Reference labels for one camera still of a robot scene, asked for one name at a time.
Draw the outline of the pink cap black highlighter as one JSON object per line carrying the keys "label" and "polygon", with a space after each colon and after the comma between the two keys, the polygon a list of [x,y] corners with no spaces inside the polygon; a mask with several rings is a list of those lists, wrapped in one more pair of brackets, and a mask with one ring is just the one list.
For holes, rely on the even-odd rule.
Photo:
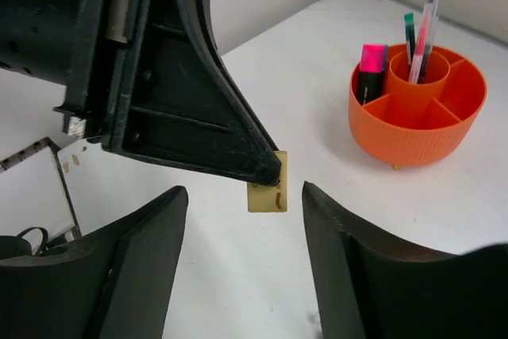
{"label": "pink cap black highlighter", "polygon": [[356,99],[361,105],[376,100],[383,93],[388,50],[385,44],[365,44],[362,48],[356,88]]}

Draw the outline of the small tan eraser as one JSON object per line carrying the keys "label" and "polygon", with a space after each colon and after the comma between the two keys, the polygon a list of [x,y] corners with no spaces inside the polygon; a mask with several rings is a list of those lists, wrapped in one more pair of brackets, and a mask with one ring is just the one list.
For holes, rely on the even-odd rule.
{"label": "small tan eraser", "polygon": [[268,187],[247,183],[247,203],[250,213],[279,213],[287,211],[287,152],[275,153],[281,162],[279,181]]}

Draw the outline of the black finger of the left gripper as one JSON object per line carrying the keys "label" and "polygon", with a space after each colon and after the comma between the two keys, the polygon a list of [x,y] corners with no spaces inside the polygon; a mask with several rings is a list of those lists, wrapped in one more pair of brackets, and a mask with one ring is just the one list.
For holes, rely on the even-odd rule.
{"label": "black finger of the left gripper", "polygon": [[217,51],[210,0],[140,0],[133,42],[114,60],[102,147],[145,163],[277,184],[276,144]]}

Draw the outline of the black pen green end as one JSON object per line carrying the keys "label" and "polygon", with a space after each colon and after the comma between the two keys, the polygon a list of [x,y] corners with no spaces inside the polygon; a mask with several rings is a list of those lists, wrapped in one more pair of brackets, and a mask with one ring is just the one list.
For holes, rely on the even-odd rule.
{"label": "black pen green end", "polygon": [[415,37],[415,25],[414,25],[414,14],[406,13],[404,15],[405,22],[405,36],[406,36],[406,54],[408,60],[408,66],[410,67],[413,61],[416,37]]}

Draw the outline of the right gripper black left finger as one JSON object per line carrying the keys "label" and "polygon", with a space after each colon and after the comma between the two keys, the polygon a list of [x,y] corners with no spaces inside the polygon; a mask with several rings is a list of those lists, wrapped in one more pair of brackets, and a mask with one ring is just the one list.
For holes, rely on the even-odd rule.
{"label": "right gripper black left finger", "polygon": [[2,337],[161,337],[187,206],[187,190],[173,187],[39,256],[27,240],[2,237]]}

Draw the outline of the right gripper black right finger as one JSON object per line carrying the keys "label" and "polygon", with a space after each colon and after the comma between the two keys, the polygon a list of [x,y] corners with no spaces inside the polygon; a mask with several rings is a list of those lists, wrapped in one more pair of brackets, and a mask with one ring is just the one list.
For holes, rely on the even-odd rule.
{"label": "right gripper black right finger", "polygon": [[507,247],[461,255],[397,237],[313,183],[302,212],[325,338],[504,338]]}

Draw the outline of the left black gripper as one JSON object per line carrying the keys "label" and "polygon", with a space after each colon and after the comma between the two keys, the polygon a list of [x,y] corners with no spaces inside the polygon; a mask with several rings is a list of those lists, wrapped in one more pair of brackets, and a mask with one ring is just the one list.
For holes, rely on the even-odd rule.
{"label": "left black gripper", "polygon": [[137,37],[142,0],[1,0],[1,68],[64,85],[63,131],[100,141],[117,53]]}

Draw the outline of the pink transparent pen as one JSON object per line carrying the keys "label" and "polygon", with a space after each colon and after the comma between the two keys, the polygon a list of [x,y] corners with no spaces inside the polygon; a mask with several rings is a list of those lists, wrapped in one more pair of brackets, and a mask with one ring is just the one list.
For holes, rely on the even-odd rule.
{"label": "pink transparent pen", "polygon": [[429,55],[433,49],[433,37],[437,26],[439,0],[428,0],[423,7],[422,21],[410,67],[409,83],[421,83],[425,78]]}

